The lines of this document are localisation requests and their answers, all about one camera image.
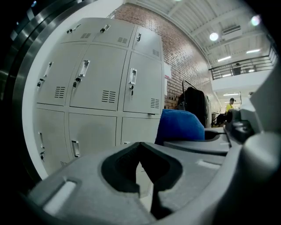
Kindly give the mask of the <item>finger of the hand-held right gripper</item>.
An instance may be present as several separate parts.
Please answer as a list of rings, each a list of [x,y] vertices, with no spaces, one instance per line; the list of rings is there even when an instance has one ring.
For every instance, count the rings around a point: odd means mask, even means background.
[[[163,144],[165,147],[202,154],[227,154],[231,147],[227,134],[221,132],[205,132],[205,140],[201,141],[177,140]]]

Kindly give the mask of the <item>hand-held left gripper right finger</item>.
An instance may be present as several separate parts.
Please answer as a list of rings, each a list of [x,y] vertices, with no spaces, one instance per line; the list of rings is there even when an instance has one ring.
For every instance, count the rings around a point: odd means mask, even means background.
[[[273,225],[276,134],[251,136],[226,156],[141,143],[154,182],[147,225]]]

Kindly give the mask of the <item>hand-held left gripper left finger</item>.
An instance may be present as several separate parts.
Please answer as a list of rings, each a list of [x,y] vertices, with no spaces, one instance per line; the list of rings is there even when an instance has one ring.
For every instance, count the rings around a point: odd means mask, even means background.
[[[123,172],[138,143],[79,157],[42,180],[28,195],[44,221],[65,225],[148,225],[155,217],[139,199],[140,187]]]

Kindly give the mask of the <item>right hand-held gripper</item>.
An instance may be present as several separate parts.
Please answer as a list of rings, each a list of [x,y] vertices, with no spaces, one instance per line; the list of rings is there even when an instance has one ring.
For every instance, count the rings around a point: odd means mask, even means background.
[[[227,113],[226,133],[240,143],[254,135],[281,136],[281,65],[277,63],[248,103]]]

